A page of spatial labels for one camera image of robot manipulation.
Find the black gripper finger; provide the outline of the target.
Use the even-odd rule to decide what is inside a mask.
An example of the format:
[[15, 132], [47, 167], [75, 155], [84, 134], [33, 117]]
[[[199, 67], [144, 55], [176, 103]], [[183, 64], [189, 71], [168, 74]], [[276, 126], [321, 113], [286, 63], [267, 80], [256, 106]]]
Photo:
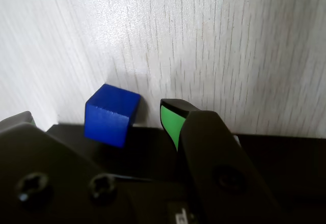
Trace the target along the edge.
[[102, 170], [33, 124], [1, 132], [1, 223], [132, 223], [125, 194], [104, 205], [89, 184]]
[[279, 223], [280, 206], [220, 116], [182, 99], [160, 101], [200, 223]]

